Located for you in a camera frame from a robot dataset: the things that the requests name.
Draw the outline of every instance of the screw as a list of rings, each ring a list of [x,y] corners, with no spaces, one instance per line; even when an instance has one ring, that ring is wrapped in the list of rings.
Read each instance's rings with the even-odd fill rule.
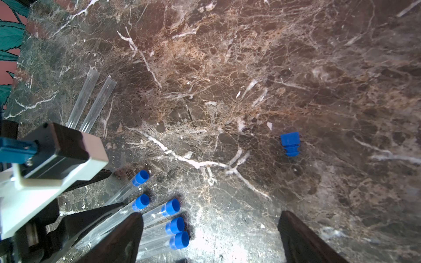
[[[25,165],[28,166],[28,167],[31,167],[31,166],[34,165],[34,162],[31,159],[29,159],[25,162]]]

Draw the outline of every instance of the blue tube cap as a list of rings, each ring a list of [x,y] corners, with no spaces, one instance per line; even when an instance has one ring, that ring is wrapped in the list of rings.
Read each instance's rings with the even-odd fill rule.
[[[300,152],[298,151],[298,147],[300,146],[290,146],[290,147],[284,147],[284,149],[286,150],[286,154],[289,157],[294,157],[297,156]]]
[[[288,147],[292,145],[299,145],[300,142],[300,133],[287,133],[281,135],[282,146]]]
[[[139,185],[143,184],[144,182],[146,182],[149,179],[149,173],[146,170],[142,170],[140,172],[138,172],[133,180],[132,180],[132,184],[136,187],[139,187]]]
[[[184,230],[184,219],[182,217],[177,217],[171,220],[171,222],[165,225],[165,232],[168,235],[175,235],[183,232]]]
[[[170,248],[173,250],[185,248],[189,245],[189,241],[189,234],[183,231],[170,238]]]
[[[148,205],[149,205],[149,197],[143,194],[139,196],[138,198],[136,198],[136,200],[133,202],[132,207],[134,211],[139,211],[139,210],[144,209]]]
[[[180,211],[180,202],[175,198],[171,201],[168,201],[161,208],[161,213],[165,217],[170,216],[170,215],[175,215],[179,211]]]

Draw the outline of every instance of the blue metal part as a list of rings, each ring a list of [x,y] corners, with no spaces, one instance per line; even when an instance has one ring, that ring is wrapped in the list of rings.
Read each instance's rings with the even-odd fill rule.
[[[37,151],[38,145],[33,141],[0,137],[0,162],[23,164]]]
[[[287,133],[281,135],[281,142],[282,146],[286,150],[286,154],[289,157],[295,157],[300,152],[298,151],[298,147],[300,147],[300,134],[296,133]]]

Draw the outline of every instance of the uncapped test tube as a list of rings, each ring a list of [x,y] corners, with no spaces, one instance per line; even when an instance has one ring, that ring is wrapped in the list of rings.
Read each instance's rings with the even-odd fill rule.
[[[123,202],[127,197],[136,192],[141,184],[149,179],[149,173],[146,170],[138,172],[134,178],[125,186],[123,186],[113,197],[111,197],[105,205],[112,205]]]
[[[88,76],[86,77],[85,83],[83,84],[82,90],[77,97],[75,106],[73,107],[72,113],[70,114],[69,120],[67,121],[66,126],[75,129],[77,123],[79,122],[80,116],[82,115],[83,110],[85,109],[86,103],[88,102],[89,97],[95,87],[95,83],[99,78],[98,71],[90,69]]]
[[[184,231],[184,219],[182,217],[174,218],[171,221],[153,226],[143,230],[140,244],[146,244],[163,237],[172,236]]]
[[[161,221],[162,219],[169,217],[170,215],[175,215],[180,211],[180,202],[177,199],[166,202],[163,205],[160,205],[147,213],[142,215],[143,218],[143,228],[155,224],[156,222]]]
[[[136,260],[149,258],[158,254],[179,250],[189,245],[189,234],[186,231],[173,236],[158,239],[153,242],[139,245]]]
[[[104,220],[94,229],[92,229],[75,245],[75,247],[80,249],[95,239],[101,239],[104,234],[123,222],[131,213],[139,212],[148,205],[149,197],[145,194],[139,196],[135,200],[131,201],[128,205],[120,209],[118,212]]]
[[[95,101],[92,104],[91,109],[88,112],[85,120],[82,123],[79,131],[84,133],[89,133],[94,125],[96,119],[98,119],[99,114],[104,108],[105,103],[107,102],[109,96],[111,95],[112,91],[114,90],[117,82],[114,81],[112,78],[108,77],[105,80],[104,85],[102,86],[101,90],[99,91],[98,96],[96,97]]]

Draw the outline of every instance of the capped test tube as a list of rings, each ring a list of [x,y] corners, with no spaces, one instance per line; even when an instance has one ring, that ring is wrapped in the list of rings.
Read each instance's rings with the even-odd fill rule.
[[[163,237],[172,236],[184,231],[184,219],[182,217],[174,218],[171,221],[153,226],[143,230],[140,244],[146,244]]]
[[[170,215],[180,212],[180,202],[177,199],[166,202],[142,215],[143,228],[155,224]]]
[[[186,231],[173,236],[167,236],[153,242],[139,245],[136,260],[149,258],[158,254],[179,250],[189,245],[189,234]]]
[[[84,236],[76,245],[77,249],[80,249],[91,241],[100,238],[108,231],[116,227],[118,224],[123,222],[131,213],[139,212],[143,208],[149,205],[149,197],[145,194],[139,196],[135,200],[131,201],[128,205],[120,209],[118,212],[104,220],[102,223],[92,229],[86,236]]]
[[[138,172],[134,178],[125,186],[123,186],[113,197],[111,197],[105,205],[112,205],[123,202],[127,197],[138,190],[141,184],[149,179],[149,173],[146,170]]]

